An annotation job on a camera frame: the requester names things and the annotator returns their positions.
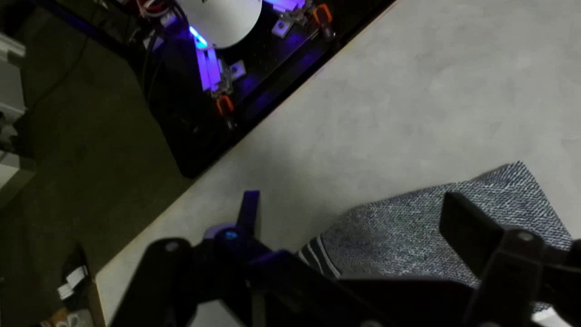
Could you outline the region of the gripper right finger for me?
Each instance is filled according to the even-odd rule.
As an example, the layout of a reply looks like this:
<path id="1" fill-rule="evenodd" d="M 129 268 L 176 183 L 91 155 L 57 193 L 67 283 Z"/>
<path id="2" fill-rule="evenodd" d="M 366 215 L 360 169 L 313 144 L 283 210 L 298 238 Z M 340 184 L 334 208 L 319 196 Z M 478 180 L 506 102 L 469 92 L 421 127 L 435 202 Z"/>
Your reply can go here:
<path id="1" fill-rule="evenodd" d="M 581 327 L 581 239 L 569 250 L 524 228 L 501 226 L 461 193 L 446 193 L 440 234 L 480 280 L 465 327 L 533 327 L 536 302 Z"/>

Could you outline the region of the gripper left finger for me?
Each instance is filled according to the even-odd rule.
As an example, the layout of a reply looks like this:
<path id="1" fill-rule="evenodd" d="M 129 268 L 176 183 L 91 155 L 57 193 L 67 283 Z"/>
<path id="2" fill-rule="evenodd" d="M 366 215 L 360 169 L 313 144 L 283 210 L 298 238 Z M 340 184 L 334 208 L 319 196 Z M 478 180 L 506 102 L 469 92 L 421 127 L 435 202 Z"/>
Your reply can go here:
<path id="1" fill-rule="evenodd" d="M 349 294 L 289 251 L 256 238 L 260 192 L 246 191 L 234 226 L 191 245 L 151 243 L 109 327 L 189 327 L 220 302 L 243 327 L 348 327 Z"/>

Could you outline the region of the grey woven striped towel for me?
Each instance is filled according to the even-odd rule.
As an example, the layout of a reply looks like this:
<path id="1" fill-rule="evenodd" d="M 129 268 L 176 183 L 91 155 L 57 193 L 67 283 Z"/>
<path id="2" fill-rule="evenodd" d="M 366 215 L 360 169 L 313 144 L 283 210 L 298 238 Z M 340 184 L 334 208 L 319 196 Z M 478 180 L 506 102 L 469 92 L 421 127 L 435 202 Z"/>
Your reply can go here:
<path id="1" fill-rule="evenodd" d="M 518 226 L 568 250 L 572 236 L 520 161 L 475 178 L 364 203 L 344 213 L 297 256 L 329 278 L 441 277 L 471 287 L 478 279 L 438 231 L 445 193 L 459 192 L 500 225 Z"/>

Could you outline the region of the orange clamp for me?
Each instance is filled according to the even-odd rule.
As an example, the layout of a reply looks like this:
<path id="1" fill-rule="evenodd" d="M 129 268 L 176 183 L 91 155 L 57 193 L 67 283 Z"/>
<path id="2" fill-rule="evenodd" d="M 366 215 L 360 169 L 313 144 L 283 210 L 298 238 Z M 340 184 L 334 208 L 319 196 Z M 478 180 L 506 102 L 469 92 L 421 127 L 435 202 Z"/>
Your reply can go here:
<path id="1" fill-rule="evenodd" d="M 328 5 L 326 3 L 315 5 L 311 14 L 320 28 L 324 39 L 326 41 L 332 41 L 335 38 L 336 33 L 331 27 L 333 16 Z"/>
<path id="2" fill-rule="evenodd" d="M 236 122 L 234 117 L 234 104 L 232 103 L 230 97 L 226 94 L 218 96 L 216 99 L 216 107 L 222 120 L 226 124 L 228 130 L 236 129 Z"/>

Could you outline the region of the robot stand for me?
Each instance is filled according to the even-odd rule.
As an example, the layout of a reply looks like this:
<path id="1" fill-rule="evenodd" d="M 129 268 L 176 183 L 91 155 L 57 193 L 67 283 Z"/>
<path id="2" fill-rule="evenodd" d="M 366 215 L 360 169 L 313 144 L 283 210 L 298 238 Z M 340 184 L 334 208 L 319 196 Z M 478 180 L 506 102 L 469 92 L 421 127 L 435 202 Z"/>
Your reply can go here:
<path id="1" fill-rule="evenodd" d="M 180 173 L 197 178 L 395 0 L 176 0 L 136 65 Z M 326 3 L 336 36 L 311 14 Z M 226 94 L 235 130 L 216 107 Z"/>

